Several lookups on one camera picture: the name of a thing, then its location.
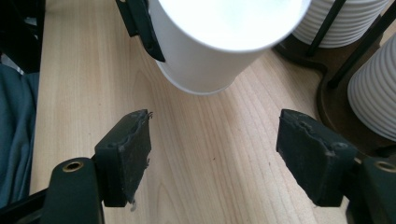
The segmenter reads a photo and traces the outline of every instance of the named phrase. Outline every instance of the wooden table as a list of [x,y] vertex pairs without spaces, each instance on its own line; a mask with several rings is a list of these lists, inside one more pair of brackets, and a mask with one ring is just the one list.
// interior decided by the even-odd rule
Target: wooden table
[[114,1],[48,0],[31,191],[146,108],[152,151],[137,209],[105,208],[106,223],[346,223],[346,200],[314,206],[276,153],[280,110],[317,117],[319,81],[268,50],[227,90],[190,95],[127,35]]

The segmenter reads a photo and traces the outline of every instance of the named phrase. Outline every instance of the cup bottom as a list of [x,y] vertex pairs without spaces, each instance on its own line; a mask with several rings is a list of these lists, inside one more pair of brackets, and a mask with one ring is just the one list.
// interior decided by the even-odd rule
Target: cup bottom
[[158,61],[155,61],[155,63],[157,63],[157,65],[160,68],[161,72],[163,72],[163,75],[166,77],[166,79],[168,79],[168,81],[170,81],[174,86],[176,86],[181,91],[184,91],[184,92],[189,93],[189,94],[201,95],[201,96],[212,95],[212,94],[218,93],[220,91],[224,91],[229,86],[231,86],[231,84],[233,84],[233,81],[234,81],[234,79],[233,79],[233,81],[230,84],[226,85],[223,88],[215,90],[215,91],[192,91],[190,89],[187,89],[187,88],[181,86],[178,82],[176,82],[174,79],[172,79],[172,77],[169,75],[170,74],[169,71],[166,69],[166,67],[163,66],[163,63],[158,62]]

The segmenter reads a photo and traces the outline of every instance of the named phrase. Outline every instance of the black clip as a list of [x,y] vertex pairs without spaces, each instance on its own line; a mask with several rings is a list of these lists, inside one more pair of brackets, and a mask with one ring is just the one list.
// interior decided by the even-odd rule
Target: black clip
[[155,60],[165,62],[152,27],[147,0],[116,0],[129,36],[140,35],[146,52]]

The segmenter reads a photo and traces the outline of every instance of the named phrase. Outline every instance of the dark blue cloth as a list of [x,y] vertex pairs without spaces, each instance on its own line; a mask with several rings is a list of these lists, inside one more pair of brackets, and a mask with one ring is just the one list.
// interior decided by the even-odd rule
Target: dark blue cloth
[[38,78],[0,64],[0,207],[29,195]]

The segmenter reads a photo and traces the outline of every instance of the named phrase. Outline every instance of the wood grain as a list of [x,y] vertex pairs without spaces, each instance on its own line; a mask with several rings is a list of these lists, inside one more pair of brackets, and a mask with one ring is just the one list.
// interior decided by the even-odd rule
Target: wood grain
[[106,223],[346,223],[347,202],[315,207],[276,153],[280,110],[316,117],[319,81],[268,50],[227,90],[189,95],[127,35],[114,1],[48,0],[31,191],[147,108],[152,151],[137,209],[105,208]]

